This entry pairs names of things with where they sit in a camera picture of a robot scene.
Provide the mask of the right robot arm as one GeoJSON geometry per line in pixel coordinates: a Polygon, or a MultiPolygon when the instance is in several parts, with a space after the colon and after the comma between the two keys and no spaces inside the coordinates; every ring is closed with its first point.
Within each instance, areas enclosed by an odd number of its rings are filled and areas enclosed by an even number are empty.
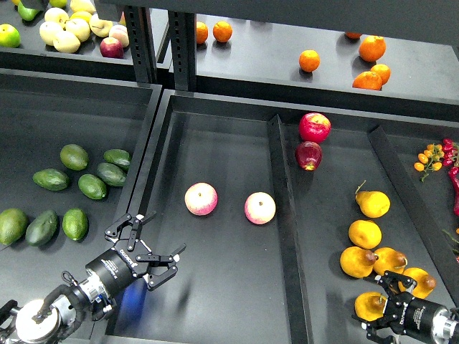
{"type": "Polygon", "coordinates": [[[412,277],[386,271],[375,280],[387,294],[382,316],[365,320],[358,315],[366,338],[375,343],[399,343],[407,336],[421,343],[457,343],[458,309],[415,297],[417,281],[412,277]]]}

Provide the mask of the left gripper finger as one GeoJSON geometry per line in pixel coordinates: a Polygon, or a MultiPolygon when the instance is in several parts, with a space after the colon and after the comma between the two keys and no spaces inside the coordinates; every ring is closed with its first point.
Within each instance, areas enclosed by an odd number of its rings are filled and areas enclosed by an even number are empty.
{"type": "Polygon", "coordinates": [[[150,252],[135,255],[136,263],[141,269],[138,274],[145,280],[148,291],[156,290],[176,275],[180,254],[185,249],[186,244],[182,244],[170,255],[158,255],[150,252]]]}
{"type": "Polygon", "coordinates": [[[113,246],[133,251],[136,243],[139,242],[143,226],[151,221],[156,215],[153,211],[146,216],[137,214],[132,216],[129,213],[122,215],[119,219],[115,220],[105,231],[104,237],[107,241],[112,242],[113,246]],[[128,236],[122,238],[123,230],[129,228],[128,236]]]}

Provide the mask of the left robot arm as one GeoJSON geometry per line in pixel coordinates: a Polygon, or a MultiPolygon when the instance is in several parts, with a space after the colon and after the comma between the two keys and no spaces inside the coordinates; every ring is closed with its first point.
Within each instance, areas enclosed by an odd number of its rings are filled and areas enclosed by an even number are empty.
{"type": "Polygon", "coordinates": [[[44,299],[18,306],[15,300],[1,307],[2,343],[61,343],[90,318],[98,322],[110,317],[116,297],[138,280],[152,291],[173,278],[182,244],[168,255],[154,254],[141,239],[143,226],[153,216],[124,214],[105,230],[111,243],[86,267],[87,277],[78,282],[68,271],[62,273],[63,284],[44,299]]]}

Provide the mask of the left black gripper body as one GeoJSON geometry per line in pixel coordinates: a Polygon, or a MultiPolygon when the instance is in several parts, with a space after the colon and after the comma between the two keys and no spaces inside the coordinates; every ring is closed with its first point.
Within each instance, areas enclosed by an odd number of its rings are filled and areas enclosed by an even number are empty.
{"type": "Polygon", "coordinates": [[[85,268],[98,276],[108,295],[115,297],[135,280],[146,275],[148,262],[138,262],[137,257],[151,253],[143,240],[137,240],[133,250],[129,251],[128,240],[121,239],[85,268]]]}

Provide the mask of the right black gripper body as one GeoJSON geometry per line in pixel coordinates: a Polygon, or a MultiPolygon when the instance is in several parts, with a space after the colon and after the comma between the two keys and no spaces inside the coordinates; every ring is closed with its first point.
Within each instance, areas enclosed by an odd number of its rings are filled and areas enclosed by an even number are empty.
{"type": "Polygon", "coordinates": [[[436,339],[443,334],[443,306],[408,292],[389,296],[384,309],[388,326],[398,335],[436,339]]]}

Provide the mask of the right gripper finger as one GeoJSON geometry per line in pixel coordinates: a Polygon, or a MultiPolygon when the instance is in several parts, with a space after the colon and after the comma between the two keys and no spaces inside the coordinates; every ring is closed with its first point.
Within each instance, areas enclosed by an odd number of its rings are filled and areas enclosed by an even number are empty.
{"type": "Polygon", "coordinates": [[[383,315],[376,320],[365,320],[357,315],[351,316],[353,319],[361,323],[361,327],[366,331],[366,338],[374,343],[378,344],[396,344],[398,339],[394,335],[388,335],[383,338],[378,335],[378,331],[381,329],[389,328],[389,323],[394,318],[392,316],[383,315]]]}
{"type": "Polygon", "coordinates": [[[388,302],[409,304],[415,298],[412,291],[417,281],[413,277],[387,270],[383,275],[377,274],[374,281],[386,292],[388,302]]]}

